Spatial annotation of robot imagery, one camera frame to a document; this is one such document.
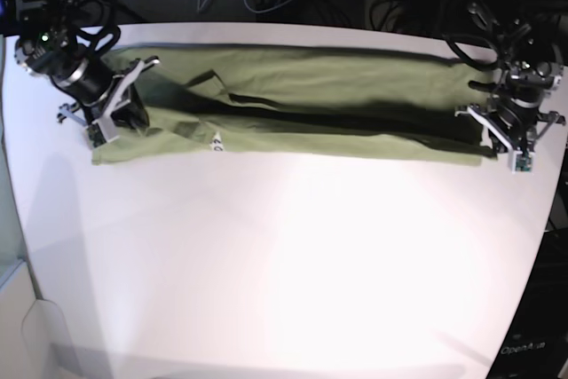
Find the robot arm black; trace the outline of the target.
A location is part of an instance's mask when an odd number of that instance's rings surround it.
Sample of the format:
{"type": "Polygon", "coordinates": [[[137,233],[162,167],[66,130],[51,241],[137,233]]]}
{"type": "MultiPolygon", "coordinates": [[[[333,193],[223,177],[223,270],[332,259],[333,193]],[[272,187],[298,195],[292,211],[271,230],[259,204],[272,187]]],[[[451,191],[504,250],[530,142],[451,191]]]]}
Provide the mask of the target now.
{"type": "Polygon", "coordinates": [[[70,97],[57,120],[76,122],[93,148],[116,141],[120,129],[149,126],[135,82],[158,58],[120,70],[103,60],[120,39],[124,8],[118,0],[1,0],[1,34],[16,36],[15,62],[70,97]]]}
{"type": "Polygon", "coordinates": [[[469,82],[484,94],[482,102],[456,108],[481,124],[495,154],[504,154],[514,172],[533,169],[535,148],[554,125],[564,125],[557,111],[541,106],[564,79],[564,53],[553,35],[551,18],[566,0],[449,0],[466,10],[473,29],[441,32],[464,64],[492,73],[494,81],[469,82]]]}

